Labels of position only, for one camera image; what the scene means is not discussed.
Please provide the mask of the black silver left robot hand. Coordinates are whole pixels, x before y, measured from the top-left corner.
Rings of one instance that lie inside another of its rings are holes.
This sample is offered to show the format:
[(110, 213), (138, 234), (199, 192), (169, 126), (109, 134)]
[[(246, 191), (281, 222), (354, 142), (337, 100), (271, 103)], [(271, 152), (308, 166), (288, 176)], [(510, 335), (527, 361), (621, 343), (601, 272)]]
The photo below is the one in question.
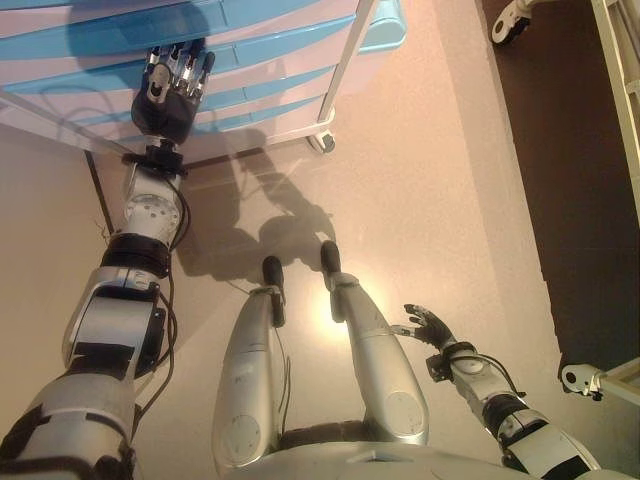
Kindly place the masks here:
[(175, 145), (188, 138), (216, 56), (203, 38), (151, 48), (131, 106), (134, 125), (145, 136)]

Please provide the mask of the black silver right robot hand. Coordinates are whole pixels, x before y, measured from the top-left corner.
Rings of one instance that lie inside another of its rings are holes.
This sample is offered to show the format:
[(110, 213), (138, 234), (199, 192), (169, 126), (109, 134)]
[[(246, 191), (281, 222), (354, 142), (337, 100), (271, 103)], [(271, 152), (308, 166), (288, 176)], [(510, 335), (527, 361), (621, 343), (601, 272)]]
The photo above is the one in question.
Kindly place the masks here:
[(410, 325), (392, 325), (390, 329), (395, 335), (416, 339), (438, 351), (443, 351), (457, 342), (449, 327), (426, 307), (405, 304), (404, 309), (409, 315)]

